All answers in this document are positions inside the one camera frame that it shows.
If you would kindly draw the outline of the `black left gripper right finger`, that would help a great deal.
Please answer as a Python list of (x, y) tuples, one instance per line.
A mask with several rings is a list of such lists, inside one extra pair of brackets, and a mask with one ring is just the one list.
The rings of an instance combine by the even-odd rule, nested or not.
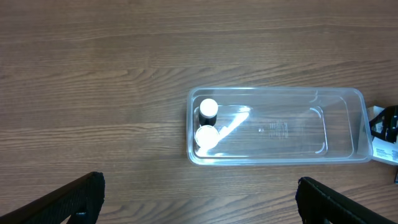
[(295, 200), (304, 224), (394, 224), (311, 177), (298, 180)]

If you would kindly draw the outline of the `black bottle white cap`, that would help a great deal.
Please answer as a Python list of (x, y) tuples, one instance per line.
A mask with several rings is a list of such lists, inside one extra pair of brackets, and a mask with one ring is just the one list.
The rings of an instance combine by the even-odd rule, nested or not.
[(199, 105), (199, 123), (201, 126), (214, 126), (218, 114), (218, 104), (211, 98), (204, 99)]

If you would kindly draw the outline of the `white Hansaplast plaster box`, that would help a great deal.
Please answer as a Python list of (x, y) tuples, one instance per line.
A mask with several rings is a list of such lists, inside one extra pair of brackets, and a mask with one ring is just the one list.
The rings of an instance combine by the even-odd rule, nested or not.
[[(368, 118), (372, 120), (375, 118), (384, 108), (378, 106), (372, 106), (367, 109)], [(397, 165), (397, 143), (391, 143), (383, 141), (382, 139), (373, 137), (372, 139), (373, 153), (371, 159), (385, 164)]]

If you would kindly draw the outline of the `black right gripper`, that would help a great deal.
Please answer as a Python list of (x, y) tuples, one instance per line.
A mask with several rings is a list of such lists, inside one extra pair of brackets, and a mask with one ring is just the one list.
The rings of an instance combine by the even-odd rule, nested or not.
[[(377, 124), (382, 124), (381, 131), (375, 131), (373, 128)], [(375, 118), (370, 120), (371, 135), (383, 141), (397, 142), (397, 105), (388, 106), (383, 109)]]

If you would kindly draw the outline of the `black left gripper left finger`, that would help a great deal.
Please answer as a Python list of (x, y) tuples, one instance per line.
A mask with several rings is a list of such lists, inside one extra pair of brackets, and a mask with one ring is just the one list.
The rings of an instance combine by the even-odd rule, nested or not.
[(90, 172), (13, 212), (1, 223), (96, 223), (105, 198), (101, 172)]

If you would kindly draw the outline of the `orange Redoxon tube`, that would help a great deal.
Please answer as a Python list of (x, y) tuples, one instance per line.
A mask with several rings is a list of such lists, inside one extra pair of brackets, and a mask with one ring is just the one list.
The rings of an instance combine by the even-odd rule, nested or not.
[(219, 132), (214, 126), (200, 126), (195, 132), (195, 142), (199, 148), (214, 148), (219, 141)]

